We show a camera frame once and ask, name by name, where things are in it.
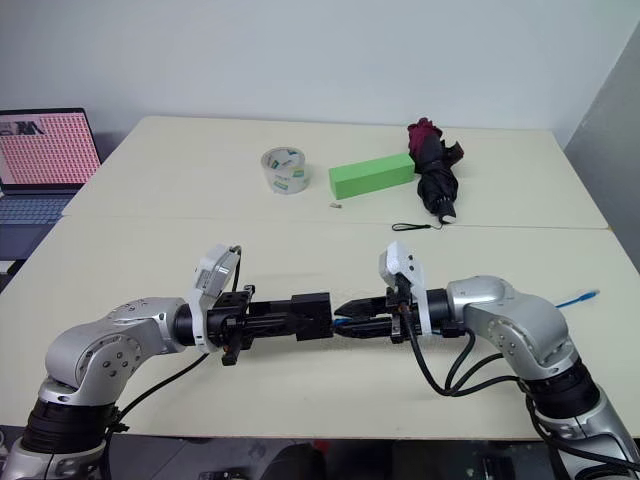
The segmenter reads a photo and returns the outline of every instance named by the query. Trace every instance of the pink screen display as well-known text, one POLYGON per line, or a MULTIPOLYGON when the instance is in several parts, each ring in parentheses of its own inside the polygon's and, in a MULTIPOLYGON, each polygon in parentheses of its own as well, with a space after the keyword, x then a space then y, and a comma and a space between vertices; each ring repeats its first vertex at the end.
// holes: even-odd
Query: pink screen display
POLYGON ((84 114, 0 114, 3 183, 85 183, 99 166, 84 114))

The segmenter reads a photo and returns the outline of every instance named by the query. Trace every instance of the laptop screen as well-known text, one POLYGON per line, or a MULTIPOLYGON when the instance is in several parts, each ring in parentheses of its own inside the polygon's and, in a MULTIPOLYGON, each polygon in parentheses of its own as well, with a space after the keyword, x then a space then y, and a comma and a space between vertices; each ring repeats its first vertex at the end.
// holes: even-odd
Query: laptop screen
POLYGON ((99 166, 82 109, 0 111, 3 189, 79 188, 99 166))

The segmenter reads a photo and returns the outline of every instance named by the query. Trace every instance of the black umbrella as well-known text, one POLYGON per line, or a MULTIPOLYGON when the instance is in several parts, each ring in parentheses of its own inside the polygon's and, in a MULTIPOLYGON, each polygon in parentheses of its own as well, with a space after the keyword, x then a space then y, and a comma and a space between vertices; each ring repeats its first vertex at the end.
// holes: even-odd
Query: black umbrella
POLYGON ((422 178, 418 183, 418 195, 422 203, 440 223, 453 223, 456 211, 453 208, 458 196, 458 180, 451 167, 464 155, 458 142, 445 147, 440 140, 442 130, 429 119, 421 118, 409 125, 409 155, 416 167, 415 172, 422 178))

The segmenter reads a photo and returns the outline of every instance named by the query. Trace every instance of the laptop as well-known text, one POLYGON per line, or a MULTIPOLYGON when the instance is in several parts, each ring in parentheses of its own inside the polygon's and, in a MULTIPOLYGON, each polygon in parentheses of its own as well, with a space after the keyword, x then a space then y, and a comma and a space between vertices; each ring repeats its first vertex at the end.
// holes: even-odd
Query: laptop
POLYGON ((100 163, 84 109, 0 110, 0 260, 28 258, 100 163))

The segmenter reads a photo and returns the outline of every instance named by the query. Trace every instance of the umbrella strap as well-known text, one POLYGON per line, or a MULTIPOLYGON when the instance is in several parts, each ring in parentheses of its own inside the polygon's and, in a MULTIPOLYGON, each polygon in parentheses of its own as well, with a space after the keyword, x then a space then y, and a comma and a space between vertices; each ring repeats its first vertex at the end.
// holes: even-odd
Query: umbrella strap
POLYGON ((423 228, 433 228, 434 230, 442 230, 442 224, 439 227, 435 225, 429 225, 425 223, 424 225, 416 225, 415 223, 394 223, 391 225, 391 230, 394 232, 405 232, 407 230, 420 230, 423 228))

